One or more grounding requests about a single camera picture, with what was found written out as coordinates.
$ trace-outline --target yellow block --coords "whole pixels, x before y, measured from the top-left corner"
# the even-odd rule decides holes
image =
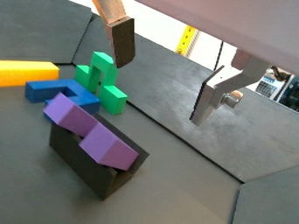
[[[58,80],[59,72],[51,62],[0,60],[0,87],[25,86],[27,81]]]

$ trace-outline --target yellow stripe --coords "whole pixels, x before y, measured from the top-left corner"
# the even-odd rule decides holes
[[[189,25],[186,26],[179,45],[175,49],[175,51],[182,55],[185,55],[187,53],[190,44],[193,42],[193,37],[194,37],[195,31],[197,31],[197,29],[194,27],[191,27]]]

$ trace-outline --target metal bracket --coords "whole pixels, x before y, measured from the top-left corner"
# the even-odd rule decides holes
[[[191,113],[191,121],[198,126],[222,104],[235,108],[243,97],[243,94],[235,90],[258,82],[270,67],[267,62],[242,51],[238,51],[235,55],[234,65],[242,70],[222,66],[202,83],[199,97]]]
[[[127,16],[122,0],[93,0],[106,23],[117,67],[127,65],[137,56],[135,20]]]

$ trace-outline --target purple block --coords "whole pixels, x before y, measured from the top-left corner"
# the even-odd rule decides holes
[[[99,123],[94,116],[62,93],[55,96],[43,112],[58,125],[82,137],[87,136]]]
[[[139,155],[102,123],[90,131],[79,146],[99,164],[125,171]]]

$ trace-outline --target blue block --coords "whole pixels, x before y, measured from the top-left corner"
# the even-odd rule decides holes
[[[25,95],[30,102],[50,103],[63,93],[90,113],[99,112],[99,98],[75,80],[43,80],[26,83]]]

